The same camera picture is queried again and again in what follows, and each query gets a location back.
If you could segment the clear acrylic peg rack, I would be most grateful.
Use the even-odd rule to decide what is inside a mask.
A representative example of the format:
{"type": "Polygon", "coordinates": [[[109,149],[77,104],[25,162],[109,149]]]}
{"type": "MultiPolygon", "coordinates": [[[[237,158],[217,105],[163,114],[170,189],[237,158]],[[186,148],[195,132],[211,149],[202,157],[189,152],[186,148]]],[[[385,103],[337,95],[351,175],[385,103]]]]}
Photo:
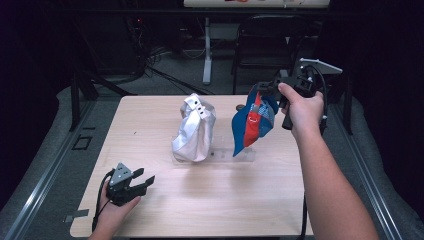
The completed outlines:
{"type": "Polygon", "coordinates": [[[237,155],[233,155],[234,142],[232,136],[220,136],[214,135],[212,137],[211,146],[206,157],[201,161],[192,161],[184,159],[180,156],[175,155],[173,152],[170,153],[172,162],[175,165],[181,164],[250,164],[255,161],[256,151],[252,147],[244,148],[237,155]]]}

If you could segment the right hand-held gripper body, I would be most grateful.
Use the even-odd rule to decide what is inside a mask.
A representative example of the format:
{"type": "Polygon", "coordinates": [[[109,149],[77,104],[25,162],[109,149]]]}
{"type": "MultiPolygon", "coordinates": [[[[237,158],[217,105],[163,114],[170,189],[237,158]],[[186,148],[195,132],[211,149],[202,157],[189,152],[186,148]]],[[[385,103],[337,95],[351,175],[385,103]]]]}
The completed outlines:
{"type": "Polygon", "coordinates": [[[324,130],[327,121],[327,84],[325,75],[341,74],[343,70],[336,66],[325,63],[319,59],[299,59],[299,71],[296,76],[280,77],[275,80],[276,83],[286,83],[290,85],[300,96],[304,98],[313,97],[317,91],[323,93],[324,115],[320,122],[320,129],[324,130]]]}

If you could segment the person's right hand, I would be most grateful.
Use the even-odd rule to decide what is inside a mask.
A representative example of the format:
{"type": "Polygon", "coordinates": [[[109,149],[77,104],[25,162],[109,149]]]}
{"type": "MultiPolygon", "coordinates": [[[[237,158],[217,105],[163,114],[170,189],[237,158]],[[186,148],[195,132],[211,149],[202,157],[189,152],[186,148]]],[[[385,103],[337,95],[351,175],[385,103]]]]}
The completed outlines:
{"type": "Polygon", "coordinates": [[[319,136],[324,107],[323,94],[317,91],[313,97],[304,98],[286,83],[280,83],[278,89],[289,102],[283,112],[288,112],[291,118],[294,138],[300,141],[319,136]]]}

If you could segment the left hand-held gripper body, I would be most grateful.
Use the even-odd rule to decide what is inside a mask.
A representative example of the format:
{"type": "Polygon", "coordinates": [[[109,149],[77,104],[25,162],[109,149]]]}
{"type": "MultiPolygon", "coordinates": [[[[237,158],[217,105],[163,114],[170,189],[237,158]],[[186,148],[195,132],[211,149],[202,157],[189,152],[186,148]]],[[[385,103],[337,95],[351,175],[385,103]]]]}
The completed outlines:
{"type": "Polygon", "coordinates": [[[119,163],[114,169],[111,179],[109,180],[106,196],[117,206],[122,206],[131,201],[136,196],[144,196],[147,189],[136,189],[131,187],[132,170],[123,163],[119,163]]]}

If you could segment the black folding chair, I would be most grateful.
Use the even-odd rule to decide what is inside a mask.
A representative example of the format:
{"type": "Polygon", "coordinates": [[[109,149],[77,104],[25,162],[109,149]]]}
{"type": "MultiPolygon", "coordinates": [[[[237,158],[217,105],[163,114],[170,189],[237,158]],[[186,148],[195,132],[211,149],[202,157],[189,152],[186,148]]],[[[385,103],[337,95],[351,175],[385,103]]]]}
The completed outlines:
{"type": "Polygon", "coordinates": [[[237,29],[232,63],[232,92],[236,93],[239,69],[275,69],[293,73],[308,23],[297,15],[255,15],[237,29]]]}

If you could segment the white desk leg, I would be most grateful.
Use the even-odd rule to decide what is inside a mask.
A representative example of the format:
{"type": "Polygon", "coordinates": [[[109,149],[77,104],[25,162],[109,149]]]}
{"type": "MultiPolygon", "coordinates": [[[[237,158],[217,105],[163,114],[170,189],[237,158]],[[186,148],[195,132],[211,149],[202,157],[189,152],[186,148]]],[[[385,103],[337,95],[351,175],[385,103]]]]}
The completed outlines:
{"type": "Polygon", "coordinates": [[[205,85],[209,85],[211,83],[212,57],[211,57],[210,20],[208,18],[205,19],[204,37],[205,37],[205,61],[204,61],[202,82],[205,85]]]}

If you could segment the white cap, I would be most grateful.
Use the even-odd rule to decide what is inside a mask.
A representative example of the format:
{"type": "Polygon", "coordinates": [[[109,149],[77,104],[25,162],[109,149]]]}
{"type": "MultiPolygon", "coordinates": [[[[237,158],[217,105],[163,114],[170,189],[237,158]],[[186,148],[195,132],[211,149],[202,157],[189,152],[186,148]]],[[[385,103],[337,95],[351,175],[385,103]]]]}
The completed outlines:
{"type": "Polygon", "coordinates": [[[177,161],[201,162],[208,157],[212,144],[215,107],[193,93],[184,99],[180,113],[182,121],[172,141],[173,156],[177,161]]]}

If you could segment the blue and orange cap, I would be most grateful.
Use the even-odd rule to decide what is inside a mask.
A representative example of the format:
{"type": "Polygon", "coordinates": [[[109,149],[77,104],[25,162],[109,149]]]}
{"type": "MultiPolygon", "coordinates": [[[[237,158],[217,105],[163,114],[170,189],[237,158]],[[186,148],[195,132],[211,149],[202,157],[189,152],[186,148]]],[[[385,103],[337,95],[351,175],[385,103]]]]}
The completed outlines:
{"type": "Polygon", "coordinates": [[[264,137],[274,128],[279,106],[273,95],[264,95],[255,84],[247,95],[245,105],[232,118],[233,156],[264,137]]]}

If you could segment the aluminium floor rail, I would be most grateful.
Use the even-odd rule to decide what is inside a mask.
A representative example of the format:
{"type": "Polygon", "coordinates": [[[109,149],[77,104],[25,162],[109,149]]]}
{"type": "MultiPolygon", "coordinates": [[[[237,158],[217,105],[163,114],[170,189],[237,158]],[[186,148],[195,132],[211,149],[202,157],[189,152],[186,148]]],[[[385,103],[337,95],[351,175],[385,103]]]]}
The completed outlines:
{"type": "Polygon", "coordinates": [[[87,102],[77,127],[68,129],[63,105],[23,180],[0,212],[0,240],[80,240],[71,225],[99,153],[98,104],[87,102]]]}
{"type": "Polygon", "coordinates": [[[341,131],[343,138],[347,141],[348,147],[353,154],[353,162],[355,164],[357,174],[361,180],[361,183],[363,184],[364,190],[367,193],[368,200],[372,205],[373,211],[378,218],[379,225],[384,231],[386,239],[403,240],[403,237],[393,220],[385,199],[381,195],[381,192],[376,185],[376,182],[356,140],[344,127],[342,110],[338,106],[334,106],[330,107],[329,111],[334,115],[336,125],[341,131]]]}

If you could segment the person's left hand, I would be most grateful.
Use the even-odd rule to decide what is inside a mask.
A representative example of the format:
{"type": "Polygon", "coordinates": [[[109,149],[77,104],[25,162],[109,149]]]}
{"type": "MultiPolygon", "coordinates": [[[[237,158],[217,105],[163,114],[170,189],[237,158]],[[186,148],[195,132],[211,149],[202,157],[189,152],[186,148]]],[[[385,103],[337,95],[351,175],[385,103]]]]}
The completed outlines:
{"type": "Polygon", "coordinates": [[[106,196],[107,186],[104,186],[101,193],[102,211],[99,214],[97,226],[94,234],[100,238],[111,238],[119,230],[129,213],[138,205],[141,200],[140,196],[136,196],[128,203],[122,206],[116,206],[109,202],[106,196]]]}

